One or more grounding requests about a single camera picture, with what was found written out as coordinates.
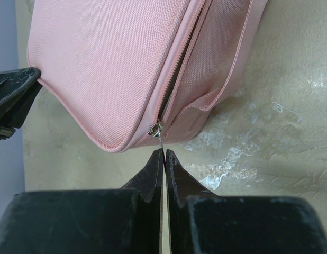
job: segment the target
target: zipper pull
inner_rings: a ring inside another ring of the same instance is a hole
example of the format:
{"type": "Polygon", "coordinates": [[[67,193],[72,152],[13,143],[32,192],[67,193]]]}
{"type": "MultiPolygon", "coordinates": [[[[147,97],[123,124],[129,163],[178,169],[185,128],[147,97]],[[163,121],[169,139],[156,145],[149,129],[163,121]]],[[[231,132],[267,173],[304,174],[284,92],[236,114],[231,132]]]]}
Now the zipper pull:
{"type": "Polygon", "coordinates": [[[162,129],[164,128],[163,125],[164,124],[159,119],[158,122],[151,127],[151,129],[149,130],[149,132],[147,134],[151,135],[154,138],[159,137],[160,146],[161,146],[163,157],[164,157],[163,158],[164,159],[163,166],[164,166],[164,168],[166,168],[166,156],[165,156],[164,145],[162,144],[162,137],[161,137],[162,129]]]}

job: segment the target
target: marble surface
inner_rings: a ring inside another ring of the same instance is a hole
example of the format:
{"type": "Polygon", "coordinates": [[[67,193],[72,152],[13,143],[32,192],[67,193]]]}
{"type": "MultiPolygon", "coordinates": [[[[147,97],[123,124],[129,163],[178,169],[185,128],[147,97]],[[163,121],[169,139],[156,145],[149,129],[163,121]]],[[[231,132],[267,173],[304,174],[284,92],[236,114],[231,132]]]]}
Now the marble surface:
{"type": "MultiPolygon", "coordinates": [[[[32,1],[16,8],[24,67],[32,1]]],[[[101,150],[43,89],[24,125],[26,188],[117,188],[155,148],[101,150]]],[[[196,138],[166,148],[219,195],[305,198],[327,231],[327,0],[269,1],[241,88],[196,138]]]]}

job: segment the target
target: zipper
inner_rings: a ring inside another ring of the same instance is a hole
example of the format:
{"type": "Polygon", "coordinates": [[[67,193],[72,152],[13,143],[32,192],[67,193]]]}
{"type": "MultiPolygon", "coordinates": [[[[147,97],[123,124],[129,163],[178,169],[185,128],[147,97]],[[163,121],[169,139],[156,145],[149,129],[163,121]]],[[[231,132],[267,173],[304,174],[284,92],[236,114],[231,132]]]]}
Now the zipper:
{"type": "Polygon", "coordinates": [[[180,73],[180,69],[181,69],[182,64],[183,64],[183,62],[185,60],[187,49],[188,49],[188,46],[189,46],[189,44],[190,44],[190,42],[192,40],[192,37],[193,37],[194,31],[195,31],[197,22],[198,22],[198,20],[200,18],[202,10],[204,9],[205,2],[206,2],[206,0],[203,1],[202,6],[201,6],[200,10],[198,11],[197,16],[195,17],[195,19],[193,21],[193,27],[190,30],[190,33],[188,35],[188,39],[186,40],[186,42],[185,42],[185,44],[183,46],[183,50],[182,50],[180,56],[178,57],[178,60],[177,60],[177,62],[175,64],[175,67],[173,68],[170,80],[169,80],[168,85],[167,85],[167,87],[166,87],[166,89],[164,91],[164,96],[163,96],[163,98],[162,98],[162,100],[160,102],[159,112],[157,114],[157,122],[156,122],[156,124],[151,126],[151,128],[150,128],[150,130],[148,132],[148,135],[150,135],[152,137],[161,137],[161,135],[162,135],[162,130],[164,128],[164,123],[162,122],[162,119],[164,118],[166,108],[167,108],[167,106],[169,104],[170,96],[171,96],[171,94],[173,92],[174,86],[176,84],[176,80],[177,80],[178,75],[180,73]]]}

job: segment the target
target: pink cosmetic bag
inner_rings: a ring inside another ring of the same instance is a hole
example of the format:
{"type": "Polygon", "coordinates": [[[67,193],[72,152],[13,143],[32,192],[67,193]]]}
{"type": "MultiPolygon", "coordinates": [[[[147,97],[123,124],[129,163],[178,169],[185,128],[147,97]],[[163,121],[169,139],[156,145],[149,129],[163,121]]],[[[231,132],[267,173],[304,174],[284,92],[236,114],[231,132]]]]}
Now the pink cosmetic bag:
{"type": "Polygon", "coordinates": [[[267,0],[35,0],[29,65],[102,149],[198,134],[242,77],[267,0]]]}

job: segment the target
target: black plastic part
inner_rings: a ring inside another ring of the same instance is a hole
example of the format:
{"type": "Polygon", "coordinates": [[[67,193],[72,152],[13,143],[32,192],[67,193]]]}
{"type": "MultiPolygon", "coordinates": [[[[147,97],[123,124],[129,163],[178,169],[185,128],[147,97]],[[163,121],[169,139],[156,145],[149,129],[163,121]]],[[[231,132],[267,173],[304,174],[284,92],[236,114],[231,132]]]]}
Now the black plastic part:
{"type": "Polygon", "coordinates": [[[162,167],[157,150],[121,189],[15,196],[0,222],[0,254],[159,253],[162,167]]]}
{"type": "Polygon", "coordinates": [[[0,140],[11,137],[24,123],[41,89],[36,68],[0,72],[0,140]]]}
{"type": "MultiPolygon", "coordinates": [[[[327,253],[311,206],[219,197],[166,153],[171,253],[327,253]]],[[[121,189],[22,193],[0,222],[0,254],[161,253],[163,153],[121,189]]]]}
{"type": "Polygon", "coordinates": [[[166,153],[172,254],[327,253],[315,211],[293,197],[219,197],[166,153]]]}

